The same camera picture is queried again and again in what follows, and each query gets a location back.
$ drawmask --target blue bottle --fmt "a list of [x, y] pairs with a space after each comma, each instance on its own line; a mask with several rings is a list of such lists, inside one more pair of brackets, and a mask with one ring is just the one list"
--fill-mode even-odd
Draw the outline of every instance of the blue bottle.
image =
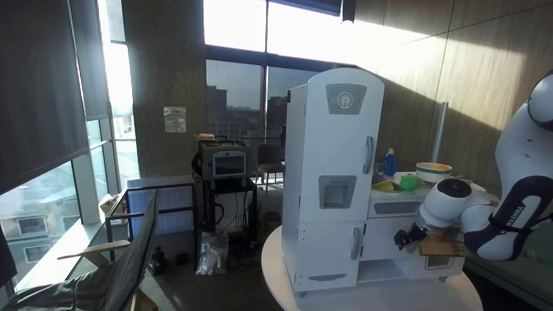
[[395, 174], [395, 156], [394, 149], [388, 149], [388, 154], [384, 157], [384, 169], [382, 173], [387, 176], [393, 176]]

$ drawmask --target wooden armrest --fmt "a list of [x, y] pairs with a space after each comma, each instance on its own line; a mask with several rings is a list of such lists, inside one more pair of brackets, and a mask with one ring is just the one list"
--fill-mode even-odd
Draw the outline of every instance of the wooden armrest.
[[94, 263], [96, 266], [100, 267], [108, 263], [107, 259], [105, 259], [102, 255], [100, 255], [100, 252], [117, 250], [119, 248], [124, 248], [129, 246], [129, 244], [131, 243], [125, 240], [104, 243], [96, 246], [87, 247], [79, 253], [58, 257], [58, 259], [83, 256], [83, 257], [86, 257], [88, 260], [90, 260], [92, 263]]

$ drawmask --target green ball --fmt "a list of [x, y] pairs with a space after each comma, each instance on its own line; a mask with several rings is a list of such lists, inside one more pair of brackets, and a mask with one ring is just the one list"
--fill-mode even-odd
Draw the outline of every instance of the green ball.
[[419, 179], [412, 175], [405, 175], [399, 181], [399, 186], [405, 191], [413, 191], [419, 187]]

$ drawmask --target paper notice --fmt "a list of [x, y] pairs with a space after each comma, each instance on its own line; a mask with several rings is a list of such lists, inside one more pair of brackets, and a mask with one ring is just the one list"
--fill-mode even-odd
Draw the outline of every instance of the paper notice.
[[184, 107], [163, 107], [165, 118], [165, 131], [167, 133], [186, 132], [186, 108]]

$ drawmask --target white toy refrigerator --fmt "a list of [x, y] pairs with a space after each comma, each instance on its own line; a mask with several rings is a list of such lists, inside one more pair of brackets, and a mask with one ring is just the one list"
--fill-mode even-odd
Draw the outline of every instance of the white toy refrigerator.
[[353, 68], [290, 90], [282, 249], [295, 292], [357, 284], [383, 95]]

